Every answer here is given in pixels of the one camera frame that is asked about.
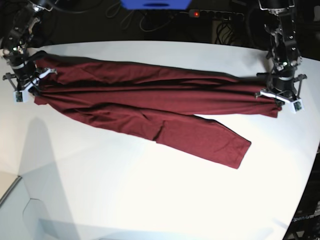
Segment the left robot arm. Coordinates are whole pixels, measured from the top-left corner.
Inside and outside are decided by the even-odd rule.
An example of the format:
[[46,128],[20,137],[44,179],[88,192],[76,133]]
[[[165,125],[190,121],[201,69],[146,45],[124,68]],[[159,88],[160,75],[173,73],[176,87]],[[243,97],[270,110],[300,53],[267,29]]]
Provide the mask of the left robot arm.
[[267,97],[280,105],[288,104],[293,113],[304,109],[300,97],[305,74],[296,75],[302,56],[296,41],[295,7],[293,0],[259,0],[261,11],[268,12],[272,19],[264,24],[270,35],[270,47],[266,58],[272,60],[270,72],[257,73],[265,81],[265,88],[255,97]]

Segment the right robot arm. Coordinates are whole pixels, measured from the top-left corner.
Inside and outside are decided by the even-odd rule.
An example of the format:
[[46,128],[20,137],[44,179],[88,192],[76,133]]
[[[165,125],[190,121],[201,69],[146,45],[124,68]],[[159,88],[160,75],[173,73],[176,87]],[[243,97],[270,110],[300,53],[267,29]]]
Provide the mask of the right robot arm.
[[38,85],[41,79],[57,73],[54,68],[37,67],[36,60],[44,57],[47,54],[45,51],[41,50],[32,56],[28,52],[28,45],[34,36],[33,28],[41,22],[39,13],[51,11],[53,6],[49,0],[30,0],[15,16],[13,26],[4,40],[2,56],[13,72],[7,72],[2,79],[12,85],[16,103],[27,102],[30,92],[40,92]]

